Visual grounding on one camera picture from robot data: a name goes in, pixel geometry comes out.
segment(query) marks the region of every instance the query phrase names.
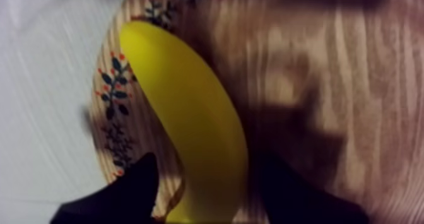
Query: wood grain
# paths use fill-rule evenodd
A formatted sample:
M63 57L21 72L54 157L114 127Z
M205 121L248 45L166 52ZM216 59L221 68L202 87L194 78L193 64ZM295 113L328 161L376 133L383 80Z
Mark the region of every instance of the wood grain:
M424 0L173 0L173 32L211 65L239 112L249 149L273 150L308 181L360 203L376 223L424 222ZM119 28L144 14L125 0L97 66L112 68ZM116 167L101 127L105 103L94 76L91 120L108 182ZM180 185L172 144L136 83L125 86L131 116L116 118L153 151L163 216ZM236 220L266 221L255 194Z

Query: white tablecloth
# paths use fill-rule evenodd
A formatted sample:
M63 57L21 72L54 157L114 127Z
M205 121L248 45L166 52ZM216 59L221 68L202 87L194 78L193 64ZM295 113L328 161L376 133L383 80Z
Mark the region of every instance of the white tablecloth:
M0 223L48 223L105 185L83 109L121 2L0 0Z

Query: black leaf print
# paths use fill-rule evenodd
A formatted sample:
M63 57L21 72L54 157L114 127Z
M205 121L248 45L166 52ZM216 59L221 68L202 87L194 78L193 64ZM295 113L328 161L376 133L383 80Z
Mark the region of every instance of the black leaf print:
M127 98L127 93L123 91L115 91L114 96L119 99Z
M102 73L102 78L105 81L106 84L111 85L112 84L112 78L106 73Z
M106 94L102 94L102 100L103 100L104 102L109 101L109 96L108 96L108 95L106 95Z
M106 109L106 118L107 118L108 120L111 120L111 119L114 117L114 115L115 115L115 110L114 110L114 108L113 108L112 106L108 107L108 108Z
M126 85L126 84L127 84L127 82L128 82L127 78L125 78L125 77L123 77L123 76L121 76L120 78L118 78L118 81L119 81L119 83L120 83L121 85Z
M115 69L116 71L118 71L118 72L120 72L120 71L121 71L121 69L122 69L121 63L118 61L118 59L117 59L116 57L114 57L114 58L112 59L112 66L113 66L113 67L114 67L114 69Z
M118 106L118 109L124 115L128 115L129 114L128 109L127 109L127 107L125 105L119 105Z

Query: banana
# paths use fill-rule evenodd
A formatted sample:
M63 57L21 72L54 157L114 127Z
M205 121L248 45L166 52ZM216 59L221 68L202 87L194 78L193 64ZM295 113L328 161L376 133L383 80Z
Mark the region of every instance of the banana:
M187 44L148 23L124 25L120 41L184 167L184 193L166 222L230 223L245 197L247 147L218 78Z

